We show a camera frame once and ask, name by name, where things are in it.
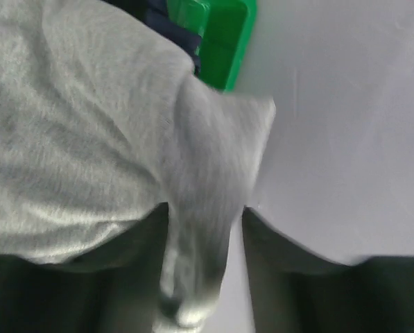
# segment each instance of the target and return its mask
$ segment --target dark blue fabric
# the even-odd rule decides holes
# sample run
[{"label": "dark blue fabric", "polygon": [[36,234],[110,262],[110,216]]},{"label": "dark blue fabric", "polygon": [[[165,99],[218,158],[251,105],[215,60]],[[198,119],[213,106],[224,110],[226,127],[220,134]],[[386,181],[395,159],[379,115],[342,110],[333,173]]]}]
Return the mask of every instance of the dark blue fabric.
[{"label": "dark blue fabric", "polygon": [[202,42],[202,38],[178,26],[168,18],[166,0],[148,0],[148,10],[145,13],[144,23],[187,52],[193,59],[195,73],[200,73],[200,58],[196,55],[196,51]]}]

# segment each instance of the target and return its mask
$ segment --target green basket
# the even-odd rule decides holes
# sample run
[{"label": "green basket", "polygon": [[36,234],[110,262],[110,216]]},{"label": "green basket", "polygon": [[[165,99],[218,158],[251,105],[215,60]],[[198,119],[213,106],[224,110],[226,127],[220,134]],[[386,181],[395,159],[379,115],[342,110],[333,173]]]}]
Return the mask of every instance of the green basket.
[{"label": "green basket", "polygon": [[167,0],[171,21],[202,36],[200,79],[233,90],[256,20],[256,0]]}]

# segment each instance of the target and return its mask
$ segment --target gray fabric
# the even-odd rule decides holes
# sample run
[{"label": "gray fabric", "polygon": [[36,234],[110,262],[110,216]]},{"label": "gray fabric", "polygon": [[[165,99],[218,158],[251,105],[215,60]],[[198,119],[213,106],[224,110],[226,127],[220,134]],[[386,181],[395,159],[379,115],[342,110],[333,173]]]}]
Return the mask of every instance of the gray fabric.
[{"label": "gray fabric", "polygon": [[198,327],[275,108],[192,71],[100,1],[0,0],[0,254],[65,262],[168,202],[162,290],[176,322]]}]

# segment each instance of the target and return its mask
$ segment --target dark clothing item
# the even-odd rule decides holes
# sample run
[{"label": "dark clothing item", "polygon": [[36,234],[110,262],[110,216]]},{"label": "dark clothing item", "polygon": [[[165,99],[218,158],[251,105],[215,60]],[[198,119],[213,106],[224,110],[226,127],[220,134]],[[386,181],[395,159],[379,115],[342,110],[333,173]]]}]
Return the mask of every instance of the dark clothing item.
[{"label": "dark clothing item", "polygon": [[187,52],[191,59],[193,59],[195,74],[199,74],[200,58],[197,55],[197,50],[202,42],[201,36],[178,26],[168,18],[166,0],[148,0],[148,6],[144,23]]}]

